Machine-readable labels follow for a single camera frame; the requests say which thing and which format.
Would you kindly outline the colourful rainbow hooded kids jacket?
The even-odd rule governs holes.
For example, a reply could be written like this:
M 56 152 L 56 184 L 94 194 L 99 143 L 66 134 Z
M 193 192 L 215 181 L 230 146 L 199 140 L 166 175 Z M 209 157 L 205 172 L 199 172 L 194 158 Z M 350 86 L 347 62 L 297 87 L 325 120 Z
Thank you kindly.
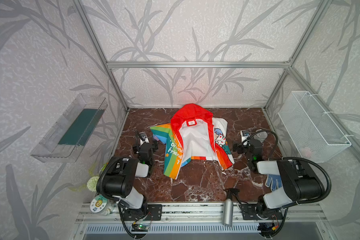
M 164 175 L 176 180 L 192 160 L 216 161 L 226 170 L 235 163 L 227 142 L 228 122 L 196 104 L 187 104 L 171 122 L 150 127 L 153 138 L 166 146 Z

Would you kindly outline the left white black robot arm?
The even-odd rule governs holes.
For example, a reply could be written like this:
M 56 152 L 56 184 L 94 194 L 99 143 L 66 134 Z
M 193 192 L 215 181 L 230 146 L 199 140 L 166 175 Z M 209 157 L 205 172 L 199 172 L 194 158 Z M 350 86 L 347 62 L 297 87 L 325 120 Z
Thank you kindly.
M 146 197 L 134 188 L 135 178 L 149 178 L 154 168 L 154 152 L 157 141 L 143 143 L 135 148 L 137 158 L 113 156 L 100 175 L 96 191 L 120 208 L 146 215 L 148 204 Z

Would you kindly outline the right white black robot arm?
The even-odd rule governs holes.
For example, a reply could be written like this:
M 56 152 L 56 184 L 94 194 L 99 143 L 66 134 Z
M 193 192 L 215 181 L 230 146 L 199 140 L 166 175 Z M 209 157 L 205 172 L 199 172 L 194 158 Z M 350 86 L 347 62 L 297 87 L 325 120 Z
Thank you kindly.
M 258 214 L 320 202 L 332 190 L 329 174 L 311 160 L 282 157 L 266 161 L 262 158 L 261 144 L 235 144 L 234 151 L 246 153 L 251 171 L 267 176 L 266 185 L 271 192 L 258 198 Z

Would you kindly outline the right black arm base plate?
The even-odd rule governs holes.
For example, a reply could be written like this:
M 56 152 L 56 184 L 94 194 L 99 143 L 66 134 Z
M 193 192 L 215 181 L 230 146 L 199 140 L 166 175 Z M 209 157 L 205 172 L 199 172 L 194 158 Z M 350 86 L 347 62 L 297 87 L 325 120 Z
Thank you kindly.
M 265 205 L 258 204 L 239 204 L 244 220 L 282 220 L 281 209 L 269 209 Z

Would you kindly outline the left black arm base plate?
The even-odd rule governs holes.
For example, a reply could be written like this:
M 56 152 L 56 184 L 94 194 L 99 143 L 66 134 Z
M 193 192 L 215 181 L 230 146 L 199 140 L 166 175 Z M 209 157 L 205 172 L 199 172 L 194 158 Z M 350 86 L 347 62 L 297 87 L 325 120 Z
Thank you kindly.
M 121 218 L 124 221 L 160 221 L 163 213 L 163 205 L 147 204 L 140 209 L 122 209 Z

